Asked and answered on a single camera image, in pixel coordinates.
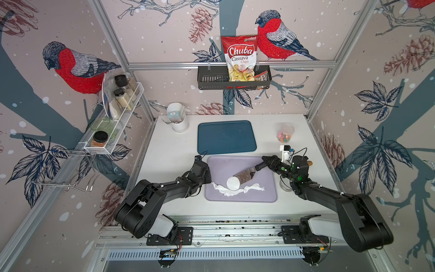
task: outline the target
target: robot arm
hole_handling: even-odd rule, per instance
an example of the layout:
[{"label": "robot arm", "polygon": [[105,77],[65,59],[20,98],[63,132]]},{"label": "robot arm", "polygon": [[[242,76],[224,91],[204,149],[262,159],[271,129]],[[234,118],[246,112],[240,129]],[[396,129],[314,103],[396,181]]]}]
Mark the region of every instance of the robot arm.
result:
[{"label": "robot arm", "polygon": [[[192,169],[175,181],[150,183],[141,180],[116,209],[115,220],[136,238],[141,238],[150,231],[157,219],[165,226],[165,230],[160,229],[162,232],[155,234],[165,237],[172,229],[173,223],[169,222],[168,218],[158,215],[161,206],[176,198],[187,198],[207,183],[211,183],[210,169],[197,156]],[[141,201],[146,202],[146,205],[141,205]]]},{"label": "robot arm", "polygon": [[393,234],[371,198],[365,194],[345,194],[325,187],[308,178],[307,157],[294,156],[291,165],[277,156],[263,156],[255,166],[259,171],[269,167],[273,172],[290,179],[294,193],[302,199],[319,203],[338,214],[344,240],[355,251],[388,245]]}]

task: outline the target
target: cable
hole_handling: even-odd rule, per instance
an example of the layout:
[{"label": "cable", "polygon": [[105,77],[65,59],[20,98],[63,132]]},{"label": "cable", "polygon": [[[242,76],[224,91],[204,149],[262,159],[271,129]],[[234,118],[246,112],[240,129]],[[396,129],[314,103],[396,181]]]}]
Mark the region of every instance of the cable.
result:
[{"label": "cable", "polygon": [[323,262],[326,257],[328,256],[329,252],[331,251],[331,244],[332,244],[332,238],[329,237],[329,247],[328,247],[328,252],[326,253],[325,257],[322,260],[319,260],[317,263],[313,264],[313,265],[318,265],[319,263]]}]

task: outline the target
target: white container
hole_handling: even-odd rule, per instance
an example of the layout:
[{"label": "white container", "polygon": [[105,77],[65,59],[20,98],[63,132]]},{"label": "white container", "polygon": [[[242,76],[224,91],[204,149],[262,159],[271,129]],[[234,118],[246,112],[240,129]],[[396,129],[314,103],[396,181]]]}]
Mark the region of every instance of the white container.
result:
[{"label": "white container", "polygon": [[184,106],[180,103],[171,103],[166,109],[166,114],[172,111],[179,111],[182,121],[180,123],[170,123],[172,129],[175,132],[183,132],[189,128],[189,122],[186,118],[186,112],[184,111]]}]

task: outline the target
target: plastic cup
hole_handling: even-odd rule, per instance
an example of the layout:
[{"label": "plastic cup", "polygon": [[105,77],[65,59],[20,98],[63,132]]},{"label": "plastic cup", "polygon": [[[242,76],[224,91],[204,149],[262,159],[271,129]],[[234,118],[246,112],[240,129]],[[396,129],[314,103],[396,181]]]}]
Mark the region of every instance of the plastic cup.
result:
[{"label": "plastic cup", "polygon": [[293,133],[294,133],[294,127],[291,124],[289,123],[281,124],[276,134],[276,138],[281,143],[288,143]]}]

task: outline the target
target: lavender cutting board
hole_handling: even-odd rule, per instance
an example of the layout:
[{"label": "lavender cutting board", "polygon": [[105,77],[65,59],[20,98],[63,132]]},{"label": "lavender cutting board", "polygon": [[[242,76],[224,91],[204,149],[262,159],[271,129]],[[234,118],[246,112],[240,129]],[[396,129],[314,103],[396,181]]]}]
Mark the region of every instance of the lavender cutting board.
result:
[{"label": "lavender cutting board", "polygon": [[[227,180],[234,174],[254,167],[261,163],[261,157],[251,156],[210,156],[207,164],[210,167],[211,180],[216,185],[227,188]],[[277,193],[275,188],[274,173],[269,168],[263,168],[255,173],[254,178],[240,188],[258,183],[264,187],[264,191],[249,190],[247,193],[239,193],[233,196],[225,196],[215,190],[212,184],[205,185],[205,198],[209,201],[241,201],[241,202],[275,202]]]}]

